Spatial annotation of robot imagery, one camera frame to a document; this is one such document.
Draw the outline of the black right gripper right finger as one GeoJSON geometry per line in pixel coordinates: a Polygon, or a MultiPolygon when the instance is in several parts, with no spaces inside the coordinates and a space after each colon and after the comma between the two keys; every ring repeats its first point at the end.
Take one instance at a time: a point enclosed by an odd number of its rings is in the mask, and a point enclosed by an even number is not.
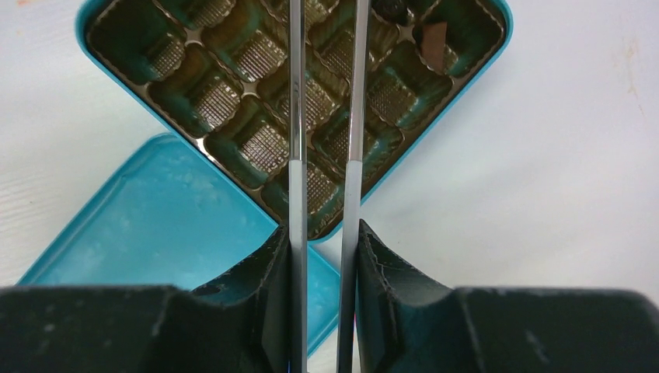
{"type": "Polygon", "coordinates": [[[449,288],[362,222],[363,372],[656,372],[658,309],[635,291],[449,288]]]}

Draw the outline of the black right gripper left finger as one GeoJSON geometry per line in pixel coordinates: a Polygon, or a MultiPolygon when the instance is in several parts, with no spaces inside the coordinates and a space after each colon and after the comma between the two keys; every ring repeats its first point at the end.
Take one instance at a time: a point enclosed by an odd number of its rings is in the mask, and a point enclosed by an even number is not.
{"type": "Polygon", "coordinates": [[[191,291],[166,284],[1,290],[3,372],[286,372],[289,364],[284,225],[191,291]]]}

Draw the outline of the steel tongs with white handle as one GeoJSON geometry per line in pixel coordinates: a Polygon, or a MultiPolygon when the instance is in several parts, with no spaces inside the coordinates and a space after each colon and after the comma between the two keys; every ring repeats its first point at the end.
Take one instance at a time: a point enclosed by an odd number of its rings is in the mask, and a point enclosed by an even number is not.
{"type": "MultiPolygon", "coordinates": [[[[356,3],[354,56],[350,94],[349,147],[344,186],[340,262],[340,311],[336,351],[338,372],[353,370],[357,283],[357,243],[360,225],[364,158],[365,83],[368,62],[369,1],[356,3]]],[[[305,372],[308,363],[308,212],[305,126],[305,5],[289,3],[290,151],[288,162],[288,224],[291,247],[291,365],[305,372]]]]}

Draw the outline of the brown square chocolate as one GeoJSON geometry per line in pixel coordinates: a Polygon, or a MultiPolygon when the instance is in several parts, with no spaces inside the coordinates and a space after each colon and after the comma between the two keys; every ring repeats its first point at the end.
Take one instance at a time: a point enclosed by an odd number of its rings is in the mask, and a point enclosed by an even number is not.
{"type": "Polygon", "coordinates": [[[420,53],[427,65],[437,73],[444,71],[447,28],[446,22],[429,23],[422,28],[420,53]]]}

